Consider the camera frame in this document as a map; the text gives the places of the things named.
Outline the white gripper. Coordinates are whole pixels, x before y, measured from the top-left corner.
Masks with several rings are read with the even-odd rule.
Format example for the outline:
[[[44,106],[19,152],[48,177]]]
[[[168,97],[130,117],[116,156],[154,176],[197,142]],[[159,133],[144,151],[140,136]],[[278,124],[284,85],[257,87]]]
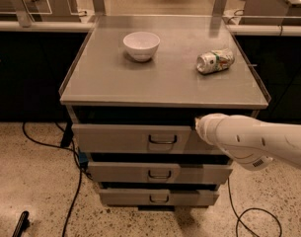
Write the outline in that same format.
[[[203,141],[216,146],[218,144],[217,126],[226,118],[227,116],[223,114],[210,114],[201,118],[195,118],[195,130]]]

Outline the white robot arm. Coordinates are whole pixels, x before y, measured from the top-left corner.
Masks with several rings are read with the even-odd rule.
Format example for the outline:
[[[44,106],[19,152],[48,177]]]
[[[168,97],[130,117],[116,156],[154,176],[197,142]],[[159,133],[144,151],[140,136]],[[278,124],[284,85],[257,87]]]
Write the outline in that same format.
[[[261,170],[273,159],[301,170],[301,124],[210,114],[195,119],[195,130],[247,170]]]

